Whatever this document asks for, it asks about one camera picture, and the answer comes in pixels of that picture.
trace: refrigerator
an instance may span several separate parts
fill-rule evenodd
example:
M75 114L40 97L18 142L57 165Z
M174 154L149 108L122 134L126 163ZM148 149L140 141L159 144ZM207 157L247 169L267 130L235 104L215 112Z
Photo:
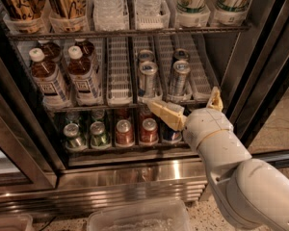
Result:
M141 49L155 54L158 100L174 101L190 112L205 107L212 88L218 87L223 113L246 148L289 89L289 0L250 0L240 26L172 23L155 30L137 28L133 0L125 1L130 29L42 34L12 34L0 2L0 214L75 215L144 199L208 199L210 188L198 154L184 140L164 143L160 120L158 142L140 144L144 103L138 95L136 65ZM171 4L167 8L174 21ZM28 52L37 40L51 39L68 59L66 48L77 38L95 45L101 100L94 106L49 110L31 77ZM169 100L175 48L191 53L193 71L184 98ZM131 114L134 127L135 144L129 147L119 147L115 140L116 113L122 108ZM66 113L81 112L89 120L94 110L108 115L111 147L67 150L62 132ZM289 167L289 148L252 156Z

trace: speckled floor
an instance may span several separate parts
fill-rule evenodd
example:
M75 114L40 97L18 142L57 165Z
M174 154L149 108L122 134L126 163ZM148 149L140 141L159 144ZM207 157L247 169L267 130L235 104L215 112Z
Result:
M250 145L249 151L258 153L285 149L289 149L289 90ZM289 168L280 171L289 178ZM189 203L186 208L192 230L236 231L224 220L213 197L208 201ZM56 217L50 224L35 219L34 227L36 231L86 231L88 216ZM254 229L254 231L271 230L267 226Z

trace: bottle cap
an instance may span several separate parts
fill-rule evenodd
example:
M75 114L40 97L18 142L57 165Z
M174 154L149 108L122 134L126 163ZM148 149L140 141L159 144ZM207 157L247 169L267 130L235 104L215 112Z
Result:
M83 53L78 46L71 46L68 49L68 55L71 59L80 59Z
M33 48L29 51L29 56L33 62L40 62L45 58L44 53L41 51L41 49Z
M41 44L47 43L47 42L49 42L49 41L50 41L50 40L38 40L38 42L41 43Z
M86 41L86 38L79 38L79 39L76 38L75 41L76 41L76 42L83 42L83 41Z

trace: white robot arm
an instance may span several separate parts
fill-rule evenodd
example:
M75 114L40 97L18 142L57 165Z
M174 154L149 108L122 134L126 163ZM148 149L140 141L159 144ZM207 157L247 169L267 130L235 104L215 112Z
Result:
M231 225L253 229L266 224L276 231L289 230L289 179L253 159L223 113L194 110L183 137L204 162L212 193Z

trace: bottle label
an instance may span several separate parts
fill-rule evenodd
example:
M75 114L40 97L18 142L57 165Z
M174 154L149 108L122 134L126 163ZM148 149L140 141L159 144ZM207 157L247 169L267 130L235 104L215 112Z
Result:
M66 83L58 67L51 76L47 78L34 77L34 80L44 94L46 103L61 104L66 102Z
M80 99L92 99L100 95L100 78L98 78L98 75L92 68L85 75L69 74L69 76L77 89Z

